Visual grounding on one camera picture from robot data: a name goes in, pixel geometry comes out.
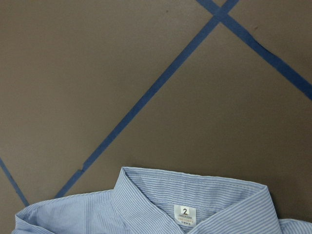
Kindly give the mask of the brown table mat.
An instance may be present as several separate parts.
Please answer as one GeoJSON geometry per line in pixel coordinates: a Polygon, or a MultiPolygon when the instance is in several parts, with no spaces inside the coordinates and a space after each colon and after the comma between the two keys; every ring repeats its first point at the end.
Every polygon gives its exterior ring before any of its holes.
{"type": "Polygon", "coordinates": [[[311,222],[311,1],[1,1],[1,233],[122,166],[265,184],[311,222]]]}

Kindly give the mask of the blue striped button shirt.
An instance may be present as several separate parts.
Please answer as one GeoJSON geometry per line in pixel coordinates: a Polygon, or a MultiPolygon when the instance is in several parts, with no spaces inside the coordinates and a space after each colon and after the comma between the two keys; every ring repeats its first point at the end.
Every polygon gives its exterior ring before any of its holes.
{"type": "Polygon", "coordinates": [[[15,234],[309,234],[279,219],[266,185],[217,176],[122,167],[113,189],[32,204],[15,234]]]}

